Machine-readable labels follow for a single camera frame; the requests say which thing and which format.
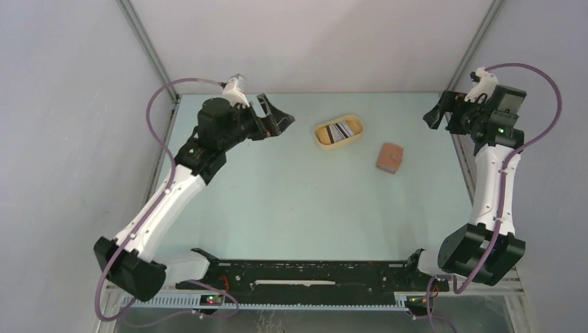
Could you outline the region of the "brown leather card holder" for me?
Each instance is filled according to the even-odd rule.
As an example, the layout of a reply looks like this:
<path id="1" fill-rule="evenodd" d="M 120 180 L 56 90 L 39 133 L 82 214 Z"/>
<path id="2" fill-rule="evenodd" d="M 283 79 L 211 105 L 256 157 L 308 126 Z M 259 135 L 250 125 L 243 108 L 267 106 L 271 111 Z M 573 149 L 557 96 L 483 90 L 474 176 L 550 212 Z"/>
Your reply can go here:
<path id="1" fill-rule="evenodd" d="M 401 146 L 384 143 L 377 158 L 376 168 L 391 174 L 396 174 L 401 166 L 403 155 L 404 149 Z"/>

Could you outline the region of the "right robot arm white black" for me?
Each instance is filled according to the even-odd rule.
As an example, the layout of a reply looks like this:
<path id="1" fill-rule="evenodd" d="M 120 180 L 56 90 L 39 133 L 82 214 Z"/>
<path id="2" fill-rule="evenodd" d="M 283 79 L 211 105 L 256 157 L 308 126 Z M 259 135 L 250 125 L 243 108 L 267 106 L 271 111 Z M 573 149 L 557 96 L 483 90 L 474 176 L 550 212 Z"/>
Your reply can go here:
<path id="1" fill-rule="evenodd" d="M 515 128 L 527 93 L 497 85 L 474 99 L 445 91 L 423 116 L 429 128 L 446 126 L 451 134 L 468 135 L 474 143 L 476 189 L 469 221 L 442 242 L 438 266 L 445 273 L 494 286 L 523 257 L 525 241 L 515 236 L 512 222 L 514 176 L 521 159 L 516 151 L 524 132 Z"/>

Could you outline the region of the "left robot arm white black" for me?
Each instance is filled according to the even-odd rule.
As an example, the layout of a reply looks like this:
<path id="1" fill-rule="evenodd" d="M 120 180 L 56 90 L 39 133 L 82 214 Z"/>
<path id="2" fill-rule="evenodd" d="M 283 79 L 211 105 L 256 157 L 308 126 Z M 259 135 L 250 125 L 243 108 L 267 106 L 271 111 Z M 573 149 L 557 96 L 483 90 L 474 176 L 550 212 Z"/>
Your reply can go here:
<path id="1" fill-rule="evenodd" d="M 273 106 L 265 94 L 257 97 L 264 117 L 247 103 L 227 97 L 206 100 L 197 114 L 191 137 L 173 159 L 165 181 L 136 217 L 113 239 L 101 237 L 94 252 L 107 279 L 142 302 L 162 287 L 193 280 L 203 289 L 218 283 L 219 270 L 197 250 L 157 262 L 164 235 L 187 204 L 225 165 L 226 153 L 241 142 L 277 137 L 295 117 Z"/>

